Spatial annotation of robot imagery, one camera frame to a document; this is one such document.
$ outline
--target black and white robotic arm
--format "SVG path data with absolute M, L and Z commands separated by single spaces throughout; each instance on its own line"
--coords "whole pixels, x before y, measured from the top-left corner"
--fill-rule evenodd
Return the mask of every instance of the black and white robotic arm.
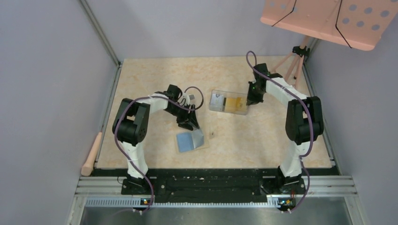
M 268 93 L 278 99 L 287 108 L 285 130 L 289 138 L 289 149 L 284 161 L 278 167 L 277 186 L 279 189 L 286 189 L 288 191 L 289 188 L 287 187 L 289 185 L 298 183 L 301 179 L 300 156 L 305 155 L 308 151 L 310 145 L 310 128 L 303 106 L 294 96 L 286 92 L 285 89 L 299 97 L 307 105 L 312 119 L 314 141 L 323 133 L 321 101 L 318 97 L 308 97 L 298 92 L 280 74 L 269 73 L 265 63 L 258 64 L 254 68 L 282 86 L 279 87 L 256 72 L 253 72 L 255 80 L 249 82 L 246 104 L 255 105 L 263 102 L 264 93 Z
M 142 141 L 146 136 L 149 115 L 157 111 L 165 110 L 177 117 L 179 127 L 188 130 L 199 129 L 194 110 L 188 111 L 170 102 L 178 103 L 180 106 L 187 109 L 195 109 L 195 105 L 191 105 L 190 100 L 189 95 L 183 93 L 177 86 L 170 85 L 167 91 L 156 92 L 146 99 L 135 102 L 128 109 L 122 121 L 120 121 L 117 131 L 117 140 L 136 168 L 143 174 L 146 174 L 148 171 L 148 166 L 144 158 Z M 132 100 L 128 98 L 122 100 L 112 126 L 113 133 L 115 133 L 116 125 L 120 117 L 131 102 Z M 130 120 L 128 117 L 131 116 L 135 116 L 135 119 Z M 131 163 L 128 163 L 127 172 L 131 179 L 142 179 L 144 177 L 137 169 L 135 169 Z

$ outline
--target pink perforated panel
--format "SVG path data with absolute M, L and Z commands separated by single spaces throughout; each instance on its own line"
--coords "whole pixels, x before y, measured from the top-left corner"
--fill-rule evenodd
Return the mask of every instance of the pink perforated panel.
M 372 50 L 398 12 L 398 0 L 342 0 L 337 26 L 353 48 Z M 261 21 L 275 24 L 295 0 L 266 0 Z M 275 26 L 347 45 L 335 28 L 340 0 L 297 0 Z

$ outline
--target rolling pin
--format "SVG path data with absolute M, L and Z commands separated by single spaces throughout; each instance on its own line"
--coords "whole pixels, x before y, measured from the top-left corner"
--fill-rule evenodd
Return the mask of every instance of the rolling pin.
M 83 176 L 90 176 L 93 167 L 94 167 L 94 161 L 95 158 L 97 157 L 97 152 L 98 149 L 100 148 L 100 142 L 101 142 L 101 137 L 102 137 L 102 132 L 99 132 L 97 134 L 97 137 L 94 140 L 94 143 L 92 144 L 90 153 L 88 154 L 87 160 L 82 166 L 82 171 L 81 174 Z

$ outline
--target gray wall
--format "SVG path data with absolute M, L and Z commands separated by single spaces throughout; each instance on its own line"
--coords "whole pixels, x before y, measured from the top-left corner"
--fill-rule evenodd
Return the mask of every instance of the gray wall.
M 0 224 L 65 224 L 115 67 L 77 1 L 0 1 Z
M 333 150 L 372 224 L 398 213 L 398 16 L 370 52 L 322 41 L 309 60 Z
M 120 59 L 286 55 L 302 35 L 260 22 L 265 0 L 88 0 Z

